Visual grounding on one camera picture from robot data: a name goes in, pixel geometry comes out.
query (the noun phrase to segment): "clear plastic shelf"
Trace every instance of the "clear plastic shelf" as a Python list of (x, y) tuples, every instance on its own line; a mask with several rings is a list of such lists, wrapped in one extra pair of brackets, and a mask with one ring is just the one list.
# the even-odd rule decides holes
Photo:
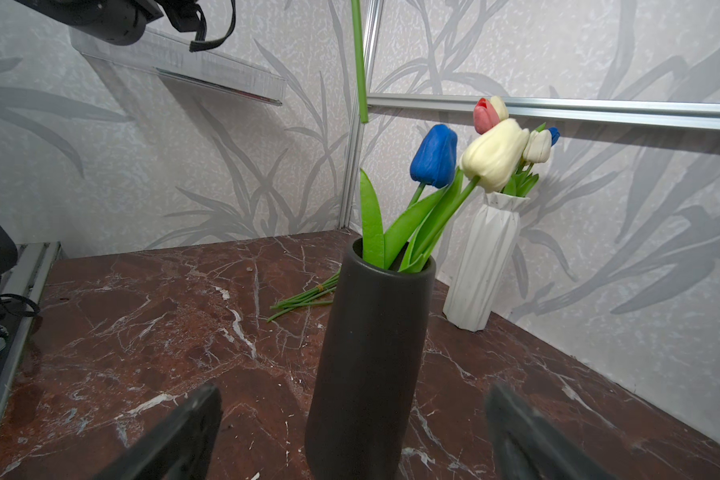
[(286, 80), (264, 67), (218, 52), (190, 52), (190, 43), (151, 28), (141, 39), (117, 46), (70, 28), (70, 42), (92, 58), (213, 88), (268, 104), (282, 105)]

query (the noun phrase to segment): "red marble surface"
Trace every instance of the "red marble surface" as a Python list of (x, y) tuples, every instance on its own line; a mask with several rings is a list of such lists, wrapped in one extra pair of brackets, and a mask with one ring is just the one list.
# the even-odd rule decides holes
[[(0, 478), (89, 478), (213, 382), (208, 478), (310, 478), (304, 427), (329, 307), (266, 323), (327, 278), (344, 231), (62, 260), (0, 428)], [(482, 413), (501, 380), (620, 478), (718, 478), (720, 446), (494, 316), (440, 313), (438, 283), (399, 478), (496, 478)]]

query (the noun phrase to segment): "cream tulip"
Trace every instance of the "cream tulip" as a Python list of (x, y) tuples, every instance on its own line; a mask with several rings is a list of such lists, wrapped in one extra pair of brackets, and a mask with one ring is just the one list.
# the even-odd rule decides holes
[(504, 104), (504, 100), (501, 100), (501, 97), (494, 95), (489, 100), (491, 106), (496, 110), (496, 113), (499, 115), (499, 120), (504, 121), (509, 118), (509, 111), (507, 110), (507, 105)]
[(552, 133), (549, 130), (530, 132), (528, 144), (523, 150), (523, 158), (532, 164), (542, 164), (550, 158), (552, 151)]
[(486, 192), (501, 191), (518, 166), (528, 136), (528, 129), (513, 118), (501, 121), (467, 147), (459, 166), (467, 178), (479, 176), (478, 185)]

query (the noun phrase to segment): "black cable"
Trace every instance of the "black cable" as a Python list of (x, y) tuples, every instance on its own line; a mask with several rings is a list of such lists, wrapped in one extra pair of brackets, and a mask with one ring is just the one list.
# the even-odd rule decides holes
[[(3, 301), (3, 298), (10, 298), (10, 299), (13, 299), (13, 300), (19, 300), (20, 302), (22, 302), (23, 304), (25, 304), (26, 306), (28, 306), (29, 308), (31, 308), (32, 311), (29, 312), (28, 310), (26, 310), (26, 311), (24, 311), (24, 312), (11, 312), (11, 311), (8, 309), (8, 307), (5, 305), (5, 302)], [(37, 303), (33, 302), (32, 300), (30, 300), (30, 299), (27, 298), (26, 296), (16, 295), (15, 293), (0, 293), (0, 306), (2, 306), (2, 307), (3, 307), (3, 310), (5, 310), (8, 314), (14, 315), (14, 316), (19, 316), (19, 317), (29, 316), (29, 317), (33, 317), (33, 316), (38, 316), (38, 315), (40, 314), (40, 306), (39, 306)]]
[(197, 11), (200, 14), (200, 28), (197, 29), (197, 35), (195, 39), (190, 42), (190, 52), (202, 52), (203, 50), (211, 50), (224, 43), (232, 32), (235, 31), (235, 24), (237, 24), (237, 7), (235, 6), (235, 0), (230, 0), (232, 3), (232, 20), (230, 21), (230, 28), (226, 31), (226, 34), (216, 40), (205, 40), (206, 37), (206, 16), (202, 14), (202, 9), (197, 5)]

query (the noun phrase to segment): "vase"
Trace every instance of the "vase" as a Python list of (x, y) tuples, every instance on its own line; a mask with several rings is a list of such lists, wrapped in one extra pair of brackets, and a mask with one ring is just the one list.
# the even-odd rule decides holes
[(347, 245), (304, 439), (316, 480), (394, 478), (435, 270), (431, 257), (417, 274), (384, 270), (362, 259), (362, 239)]
[(518, 210), (526, 202), (528, 198), (497, 192), (483, 197), (443, 306), (445, 317), (457, 327), (477, 332), (488, 323), (501, 274), (518, 242)]

